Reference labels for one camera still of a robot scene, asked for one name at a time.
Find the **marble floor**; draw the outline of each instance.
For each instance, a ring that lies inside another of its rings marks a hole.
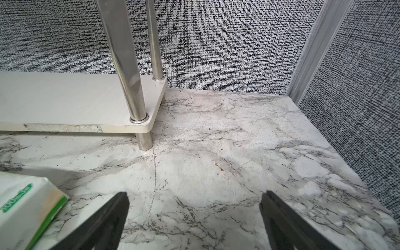
[[[398,227],[287,96],[168,89],[154,147],[128,134],[2,133],[0,170],[70,196],[48,249],[115,193],[119,249],[270,249],[258,203],[272,190],[341,249],[398,249]]]

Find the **stain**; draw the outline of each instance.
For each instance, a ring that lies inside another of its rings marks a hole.
[[[28,131],[40,132],[103,132],[100,125],[24,123],[24,127]]]
[[[223,171],[223,169],[220,167],[220,166],[218,166],[218,163],[216,163],[215,164],[221,171]]]
[[[49,192],[49,194],[44,198],[42,209],[40,210],[39,219],[41,222],[44,221],[48,213],[53,209],[53,207],[63,196],[64,194],[58,189],[53,189]]]

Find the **black and white wallpaper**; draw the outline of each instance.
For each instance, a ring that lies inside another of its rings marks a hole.
[[[300,109],[400,224],[400,1],[354,1]]]
[[[128,0],[152,74],[144,0]],[[156,0],[169,87],[285,94],[323,0]],[[0,70],[114,73],[94,0],[0,1]]]

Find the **metal rod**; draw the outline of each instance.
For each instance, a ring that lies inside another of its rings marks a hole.
[[[136,138],[138,139],[140,150],[147,151],[153,147],[153,141],[151,139],[150,132],[145,134],[136,134]]]
[[[162,96],[162,99],[161,99],[161,104],[164,104],[165,103],[165,94]]]
[[[142,121],[148,116],[146,116],[144,106],[142,83],[126,2],[125,0],[96,0],[96,3],[115,69],[124,90],[130,117],[134,121]]]
[[[160,39],[158,37],[156,9],[154,0],[146,0],[147,27],[149,32],[151,65],[153,67],[153,79],[161,80],[164,78],[162,72]]]

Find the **white shelf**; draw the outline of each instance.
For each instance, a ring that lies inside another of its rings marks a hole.
[[[167,79],[140,79],[150,118],[133,124],[116,74],[0,72],[0,130],[147,133]]]

